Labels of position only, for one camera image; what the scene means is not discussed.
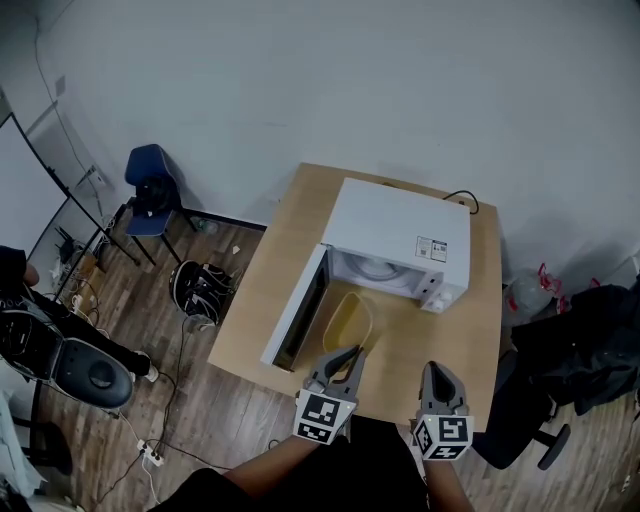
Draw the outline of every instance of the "microwave label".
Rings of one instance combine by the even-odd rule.
[[[439,240],[419,236],[416,243],[416,256],[445,263],[447,261],[447,244]]]

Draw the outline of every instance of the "black shirt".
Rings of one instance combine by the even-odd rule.
[[[25,293],[24,273],[27,256],[24,251],[0,245],[0,289],[11,293]]]
[[[429,510],[427,486],[393,423],[352,417],[351,442],[321,446],[259,500],[212,469],[193,473],[154,512]]]

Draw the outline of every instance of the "black office chair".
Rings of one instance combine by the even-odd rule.
[[[540,430],[549,419],[553,402],[535,387],[518,363],[518,353],[510,350],[500,358],[496,387],[486,432],[473,436],[473,447],[489,464],[508,468],[520,456],[532,439],[549,449],[538,468],[549,469],[571,434],[565,424],[557,436]]]

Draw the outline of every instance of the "microwave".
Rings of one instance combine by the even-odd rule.
[[[332,280],[413,299],[444,313],[469,286],[469,208],[345,178],[327,227],[260,360],[292,371]]]

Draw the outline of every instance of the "extension cord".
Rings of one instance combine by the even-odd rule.
[[[138,451],[140,453],[144,453],[145,459],[149,459],[156,466],[160,467],[164,464],[164,457],[159,453],[156,453],[154,449],[142,439],[138,441]]]

